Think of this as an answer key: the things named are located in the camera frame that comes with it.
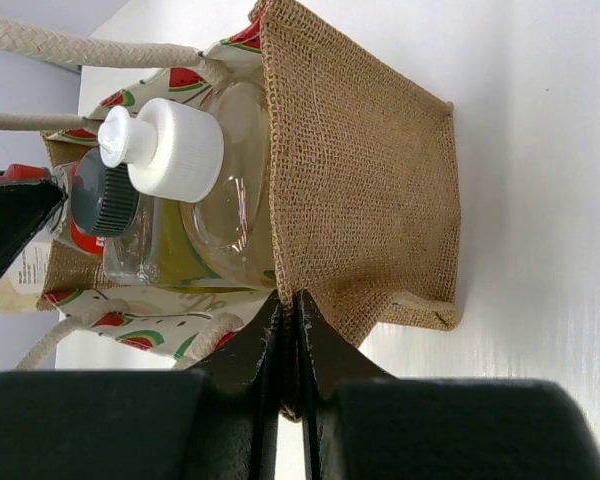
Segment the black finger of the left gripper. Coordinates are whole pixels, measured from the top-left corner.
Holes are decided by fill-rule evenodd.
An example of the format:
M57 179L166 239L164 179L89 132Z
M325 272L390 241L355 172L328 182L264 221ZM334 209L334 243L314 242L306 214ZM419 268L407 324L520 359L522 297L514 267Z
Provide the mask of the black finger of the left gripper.
M65 200L49 179L0 181L0 278Z

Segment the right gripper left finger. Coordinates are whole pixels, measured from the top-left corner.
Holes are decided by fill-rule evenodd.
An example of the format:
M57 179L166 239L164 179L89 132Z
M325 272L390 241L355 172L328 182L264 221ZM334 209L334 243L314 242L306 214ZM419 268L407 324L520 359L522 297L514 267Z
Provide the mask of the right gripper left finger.
M270 479L281 306L173 370L0 373L0 479Z

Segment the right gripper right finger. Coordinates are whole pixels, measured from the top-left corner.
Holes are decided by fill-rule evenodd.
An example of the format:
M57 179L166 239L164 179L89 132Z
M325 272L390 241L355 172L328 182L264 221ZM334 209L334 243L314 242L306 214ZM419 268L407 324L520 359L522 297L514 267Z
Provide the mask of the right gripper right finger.
M600 479L600 450L553 382L399 379L294 300L311 479Z

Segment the burlap watermelon canvas bag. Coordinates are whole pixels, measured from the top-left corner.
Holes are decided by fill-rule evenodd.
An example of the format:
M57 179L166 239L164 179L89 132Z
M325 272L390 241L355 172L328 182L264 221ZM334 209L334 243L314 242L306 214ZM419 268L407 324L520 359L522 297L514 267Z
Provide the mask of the burlap watermelon canvas bag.
M114 107L151 99L197 108L233 77L263 82L269 112L272 289L121 285L102 256L53 241L40 298L65 314L20 362L35 369L77 330L197 364L247 324L248 294L276 292L285 315L307 291L359 346L378 323L449 331L461 209L453 108L295 1L261 1L250 26L205 51L65 35L0 16L0 49L54 63L150 68L87 116L0 113L0 130L38 131L53 167L100 150Z

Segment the red cap yellow bottle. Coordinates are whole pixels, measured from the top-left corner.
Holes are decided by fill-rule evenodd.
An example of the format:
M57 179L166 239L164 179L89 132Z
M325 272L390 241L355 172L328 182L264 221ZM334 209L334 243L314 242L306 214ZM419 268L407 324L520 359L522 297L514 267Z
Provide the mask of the red cap yellow bottle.
M66 194L70 194L72 178L77 166L76 162L51 169L12 164L5 172L0 173L0 180L48 178ZM24 248L0 279L0 313L19 314L36 309L36 303L42 292L50 264L49 257L53 241L58 241L82 255L98 258L102 256L105 246L104 238L79 231L72 218L71 200L66 199L59 210L48 220L43 232L36 235Z

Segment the grey cap clear bottle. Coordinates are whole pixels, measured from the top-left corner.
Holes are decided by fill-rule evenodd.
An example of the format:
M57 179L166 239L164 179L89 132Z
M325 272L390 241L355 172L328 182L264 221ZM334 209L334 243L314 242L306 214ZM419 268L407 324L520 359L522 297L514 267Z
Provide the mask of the grey cap clear bottle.
M125 164L104 165L92 148L71 179L71 213L78 230L104 240L104 275L121 285L184 287L197 264L179 205L140 194Z

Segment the white cap clear bottle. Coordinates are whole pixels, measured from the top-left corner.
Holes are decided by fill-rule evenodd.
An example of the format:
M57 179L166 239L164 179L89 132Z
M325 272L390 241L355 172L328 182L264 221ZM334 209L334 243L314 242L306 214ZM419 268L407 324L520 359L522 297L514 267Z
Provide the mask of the white cap clear bottle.
M263 82L233 77L201 105L114 107L102 162L124 167L137 217L107 241L106 277L122 285L272 289L269 112Z

